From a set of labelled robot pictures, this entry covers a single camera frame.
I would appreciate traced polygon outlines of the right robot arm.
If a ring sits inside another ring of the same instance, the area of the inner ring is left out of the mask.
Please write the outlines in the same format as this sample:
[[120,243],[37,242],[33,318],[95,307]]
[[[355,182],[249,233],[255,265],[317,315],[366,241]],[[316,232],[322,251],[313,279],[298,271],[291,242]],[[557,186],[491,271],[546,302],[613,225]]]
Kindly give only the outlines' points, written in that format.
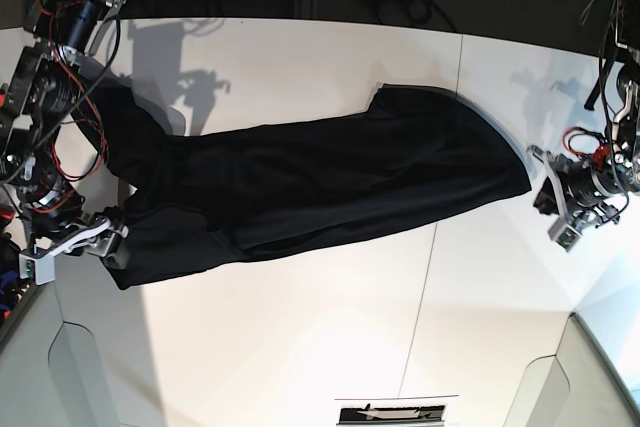
[[125,2],[36,0],[24,23],[35,43],[22,50],[1,90],[1,184],[14,189],[25,224],[20,275],[39,284],[54,280],[59,255],[107,259],[128,233],[116,215],[84,211],[74,188],[84,177],[64,172],[55,151],[63,123],[73,120],[97,136],[89,170],[106,161],[106,133],[91,95],[107,72],[83,82],[80,66],[96,54],[109,28],[121,27]]

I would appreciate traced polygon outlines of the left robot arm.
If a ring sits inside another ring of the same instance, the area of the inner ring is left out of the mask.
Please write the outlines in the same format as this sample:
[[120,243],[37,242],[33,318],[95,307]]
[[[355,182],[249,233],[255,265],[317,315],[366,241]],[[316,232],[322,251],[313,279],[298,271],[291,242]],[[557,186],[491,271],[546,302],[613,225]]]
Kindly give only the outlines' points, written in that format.
[[624,208],[639,194],[639,0],[613,0],[598,53],[598,77],[584,103],[588,111],[602,104],[601,133],[572,126],[562,146],[573,157],[554,155],[531,145],[528,152],[544,165],[546,179],[534,207],[554,215],[550,239],[570,250],[591,227],[618,223]]

